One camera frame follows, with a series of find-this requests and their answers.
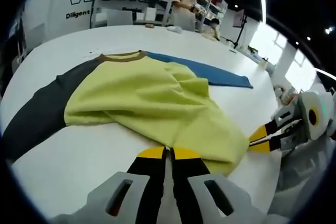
white wall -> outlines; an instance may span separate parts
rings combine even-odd
[[[323,85],[323,83],[322,83],[322,81],[321,81],[321,79],[319,78],[318,75],[316,75],[315,80],[314,80],[313,84],[311,85],[311,87],[313,87],[313,86],[316,85],[316,84],[322,84],[322,85]]]
[[[26,0],[22,21],[25,31],[30,31],[47,21],[50,0]]]
[[[92,0],[27,0],[22,15],[26,35],[34,34],[46,42],[62,35],[85,30],[90,27]],[[36,35],[34,29],[44,25],[43,34]]]
[[[285,89],[291,87],[290,82],[286,79],[286,73],[294,60],[296,51],[296,48],[293,47],[290,43],[286,44],[281,58],[279,59],[279,62],[276,65],[271,77],[273,86],[281,85]]]
[[[234,16],[235,11],[228,9],[225,13],[223,22],[220,27],[220,36],[230,39],[233,42],[237,40],[241,29],[233,27]],[[239,47],[243,45],[244,48],[247,48],[247,46],[249,45],[249,43],[253,38],[254,33],[257,31],[258,26],[259,26],[258,21],[247,17],[247,23],[245,24],[245,28],[239,40]]]

desk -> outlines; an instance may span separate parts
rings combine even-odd
[[[190,59],[245,75],[254,89],[210,86],[211,98],[251,135],[277,108],[268,73],[219,42],[162,27],[114,26],[84,30],[35,48],[15,72],[0,107],[2,132],[16,112],[58,74],[100,53],[148,50]],[[126,171],[139,152],[157,146],[118,124],[71,126],[57,132],[13,164],[28,197],[46,216],[70,214],[86,203],[87,194],[118,171]],[[246,190],[266,212],[280,170],[280,153],[248,152],[229,179]]]

